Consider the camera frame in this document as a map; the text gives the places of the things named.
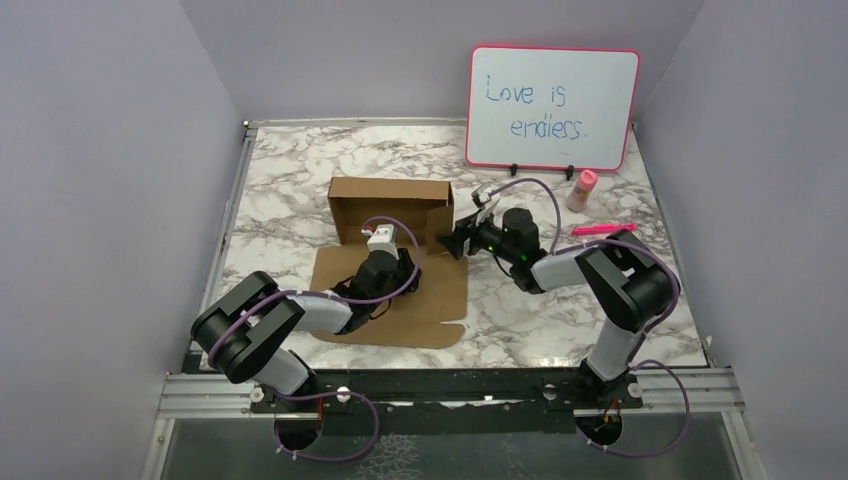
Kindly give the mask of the pink capped small bottle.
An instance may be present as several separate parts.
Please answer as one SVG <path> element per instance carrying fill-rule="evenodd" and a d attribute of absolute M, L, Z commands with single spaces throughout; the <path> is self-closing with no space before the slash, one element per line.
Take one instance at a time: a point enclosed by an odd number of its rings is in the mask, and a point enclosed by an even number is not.
<path fill-rule="evenodd" d="M 582 170 L 566 199 L 566 207 L 572 212 L 583 211 L 597 182 L 598 175 L 596 172 L 589 169 Z"/>

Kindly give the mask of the brown cardboard box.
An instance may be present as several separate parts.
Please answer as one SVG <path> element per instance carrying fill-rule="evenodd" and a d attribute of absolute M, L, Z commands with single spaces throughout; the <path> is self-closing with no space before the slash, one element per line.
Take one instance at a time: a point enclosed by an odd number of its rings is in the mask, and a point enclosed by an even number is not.
<path fill-rule="evenodd" d="M 310 287 L 356 299 L 354 328 L 311 330 L 335 343 L 443 349 L 464 333 L 468 263 L 437 238 L 453 228 L 447 181 L 334 177 L 339 243 L 318 250 Z"/>

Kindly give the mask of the pink framed whiteboard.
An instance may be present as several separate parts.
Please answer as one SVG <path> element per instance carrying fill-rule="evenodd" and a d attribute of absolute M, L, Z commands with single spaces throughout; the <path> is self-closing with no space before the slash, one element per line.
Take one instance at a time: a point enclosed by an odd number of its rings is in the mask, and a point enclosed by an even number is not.
<path fill-rule="evenodd" d="M 617 170 L 640 66 L 634 50 L 475 47 L 466 160 L 484 167 Z"/>

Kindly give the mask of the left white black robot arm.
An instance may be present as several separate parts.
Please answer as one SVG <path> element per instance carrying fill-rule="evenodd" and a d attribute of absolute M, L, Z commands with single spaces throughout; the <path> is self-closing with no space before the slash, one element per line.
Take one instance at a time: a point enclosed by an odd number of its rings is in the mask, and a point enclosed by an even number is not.
<path fill-rule="evenodd" d="M 421 269 L 409 250 L 368 254 L 351 277 L 326 291 L 284 290 L 256 271 L 208 307 L 190 335 L 211 368 L 233 384 L 268 387 L 285 407 L 298 411 L 314 397 L 314 372 L 282 344 L 294 331 L 347 335 L 379 317 L 376 310 L 415 291 Z"/>

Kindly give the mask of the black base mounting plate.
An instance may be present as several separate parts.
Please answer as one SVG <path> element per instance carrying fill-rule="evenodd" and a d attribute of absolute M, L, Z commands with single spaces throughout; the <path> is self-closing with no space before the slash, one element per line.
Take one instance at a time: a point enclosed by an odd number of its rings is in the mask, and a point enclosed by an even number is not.
<path fill-rule="evenodd" d="M 576 367 L 474 369 L 323 369 L 311 393 L 320 400 L 282 400 L 264 387 L 250 406 L 276 425 L 324 436 L 541 432 L 572 434 L 575 419 L 642 407 L 627 374 L 601 396 L 574 391 Z"/>

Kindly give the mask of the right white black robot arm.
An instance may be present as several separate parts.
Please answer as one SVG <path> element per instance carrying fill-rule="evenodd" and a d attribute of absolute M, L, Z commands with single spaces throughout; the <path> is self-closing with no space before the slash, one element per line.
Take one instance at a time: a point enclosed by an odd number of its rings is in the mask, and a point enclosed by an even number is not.
<path fill-rule="evenodd" d="M 616 395 L 645 336 L 674 310 L 680 295 L 676 275 L 628 229 L 549 253 L 540 246 L 530 211 L 511 208 L 500 224 L 478 211 L 456 221 L 437 240 L 455 259 L 484 250 L 508 263 L 509 276 L 525 293 L 590 287 L 606 319 L 578 367 L 573 389 L 592 407 Z"/>

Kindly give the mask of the pink marker pen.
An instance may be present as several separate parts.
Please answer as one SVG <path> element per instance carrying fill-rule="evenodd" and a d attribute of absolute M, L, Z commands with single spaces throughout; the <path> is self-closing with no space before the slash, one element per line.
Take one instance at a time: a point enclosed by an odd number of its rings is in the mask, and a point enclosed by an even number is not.
<path fill-rule="evenodd" d="M 635 223 L 622 224 L 600 224 L 591 226 L 578 226 L 571 230 L 573 236 L 590 236 L 612 234 L 620 230 L 634 231 L 637 228 Z"/>

